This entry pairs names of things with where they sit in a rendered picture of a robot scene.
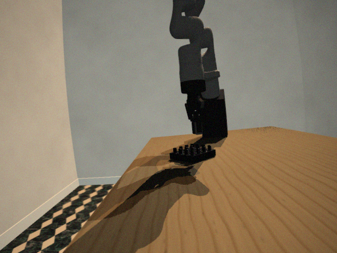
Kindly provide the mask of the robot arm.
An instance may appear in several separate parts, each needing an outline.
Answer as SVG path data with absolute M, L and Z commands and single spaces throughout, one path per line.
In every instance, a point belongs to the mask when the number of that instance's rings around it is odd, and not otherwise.
M 204 4 L 205 0 L 173 0 L 170 34 L 175 39 L 189 39 L 191 43 L 178 50 L 180 82 L 205 80 L 206 91 L 202 97 L 212 99 L 220 95 L 220 72 L 216 66 L 213 32 L 199 18 Z M 201 48 L 207 48 L 202 55 Z

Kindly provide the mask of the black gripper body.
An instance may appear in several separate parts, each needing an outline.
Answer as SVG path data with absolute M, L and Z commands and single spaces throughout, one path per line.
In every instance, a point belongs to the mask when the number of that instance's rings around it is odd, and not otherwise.
M 187 94 L 187 99 L 193 99 L 194 110 L 196 110 L 196 104 L 198 97 L 202 99 L 201 91 L 206 91 L 205 80 L 189 80 L 181 82 L 181 92 Z M 189 92 L 189 93 L 188 93 Z

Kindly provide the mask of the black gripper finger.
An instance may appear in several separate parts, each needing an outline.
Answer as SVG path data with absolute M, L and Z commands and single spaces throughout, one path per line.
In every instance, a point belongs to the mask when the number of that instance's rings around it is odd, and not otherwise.
M 189 103 L 191 105 L 191 113 L 193 114 L 194 118 L 194 128 L 195 128 L 195 134 L 199 135 L 202 134 L 202 122 L 203 119 L 205 119 L 205 112 L 206 112 L 206 100 L 203 101 L 203 99 L 198 97 L 197 105 L 196 105 L 196 111 L 194 111 L 193 106 L 193 99 L 189 99 Z
M 186 100 L 185 108 L 186 108 L 188 119 L 192 122 L 192 133 L 195 134 L 194 118 L 193 118 L 193 114 L 191 113 L 191 106 L 190 106 L 189 100 Z

